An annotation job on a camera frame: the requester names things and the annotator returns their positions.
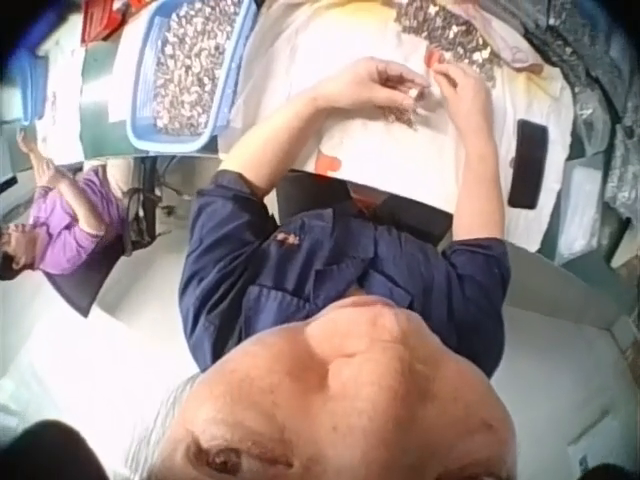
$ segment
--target black smartphone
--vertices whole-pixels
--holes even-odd
[[[533,210],[538,206],[548,149],[549,130],[545,125],[518,120],[510,207]]]

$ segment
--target gray hair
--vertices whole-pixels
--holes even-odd
[[[200,375],[200,372],[192,375],[171,390],[162,400],[152,421],[134,434],[125,460],[129,478],[132,480],[157,478],[154,465],[158,459],[160,445],[178,410]]]

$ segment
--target blue plastic tray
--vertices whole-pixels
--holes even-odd
[[[162,0],[149,15],[142,37],[138,64],[134,77],[131,111],[127,118],[127,135],[140,150],[159,153],[190,153],[202,149],[211,137],[223,132],[229,125],[231,107],[240,74],[242,55],[255,24],[258,9],[254,0],[243,0],[229,47],[220,72],[211,115],[201,135],[168,135],[156,128],[153,120],[153,85],[156,59],[162,46],[162,37],[169,25],[171,14],[184,3],[196,0]]]
[[[10,75],[18,81],[20,86],[23,125],[29,125],[44,115],[48,60],[47,57],[21,49],[9,62]]]

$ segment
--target workbench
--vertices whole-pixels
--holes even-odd
[[[116,34],[109,41],[98,42],[90,45],[86,50],[82,69],[83,94],[80,100],[80,140],[86,159],[96,159],[110,156],[147,156],[153,152],[136,149],[129,141],[124,120],[110,122],[108,113],[108,94],[102,97],[92,95],[87,98],[84,95],[84,86],[101,83],[104,85],[117,85],[117,81],[111,78],[114,62],[121,48],[122,32]],[[15,134],[20,128],[19,122],[5,124],[2,127],[2,135],[7,139],[11,165],[14,172],[20,172],[30,168],[29,160],[18,148],[15,142]],[[28,134],[35,137],[34,126],[27,128]],[[213,155],[208,152],[193,152],[191,155]],[[602,175],[604,176],[609,162],[609,152],[605,152],[602,162]],[[567,161],[572,161],[579,156],[570,156]],[[523,254],[538,257],[541,262],[548,264],[545,268],[560,268],[552,264],[558,244],[559,221],[557,211],[560,209],[560,196],[556,201],[554,215],[549,223],[547,233],[543,240],[539,255],[524,252]],[[616,273],[608,266],[608,262],[615,253],[617,243],[620,241],[620,230],[623,228],[622,219],[608,205],[603,207],[601,222],[600,247],[586,255],[575,258],[564,264],[562,269],[571,273],[586,285],[604,294],[608,301],[619,309],[619,314],[629,314],[637,305],[636,293],[633,288],[624,286]]]

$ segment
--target navy blue shirt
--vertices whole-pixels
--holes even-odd
[[[276,239],[279,232],[298,243]],[[306,320],[357,286],[418,313],[491,376],[504,351],[509,278],[502,240],[453,242],[440,254],[341,207],[279,226],[241,175],[221,170],[195,200],[179,301],[203,371],[242,340]]]

